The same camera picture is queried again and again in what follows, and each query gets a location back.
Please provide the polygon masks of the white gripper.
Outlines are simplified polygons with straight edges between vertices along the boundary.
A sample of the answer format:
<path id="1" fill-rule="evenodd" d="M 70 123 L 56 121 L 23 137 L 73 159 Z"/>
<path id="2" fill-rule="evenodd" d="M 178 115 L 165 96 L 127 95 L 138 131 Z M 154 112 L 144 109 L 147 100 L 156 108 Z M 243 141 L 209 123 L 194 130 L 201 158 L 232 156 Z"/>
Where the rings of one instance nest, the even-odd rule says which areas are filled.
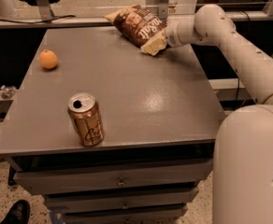
<path id="1" fill-rule="evenodd" d="M 166 42 L 171 47 L 180 47 L 195 42 L 194 20 L 169 20 L 165 28 Z"/>

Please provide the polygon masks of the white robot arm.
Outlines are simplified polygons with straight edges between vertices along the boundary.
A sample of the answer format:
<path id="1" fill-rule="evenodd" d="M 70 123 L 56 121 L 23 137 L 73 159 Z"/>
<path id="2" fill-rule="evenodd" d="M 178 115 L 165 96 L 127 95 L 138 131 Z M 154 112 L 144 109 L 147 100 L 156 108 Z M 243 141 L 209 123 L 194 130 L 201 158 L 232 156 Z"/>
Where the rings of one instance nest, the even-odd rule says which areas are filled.
<path id="1" fill-rule="evenodd" d="M 165 35 L 172 47 L 218 47 L 255 102 L 228 115 L 217 133 L 212 223 L 273 224 L 273 59 L 216 5 L 169 20 Z"/>

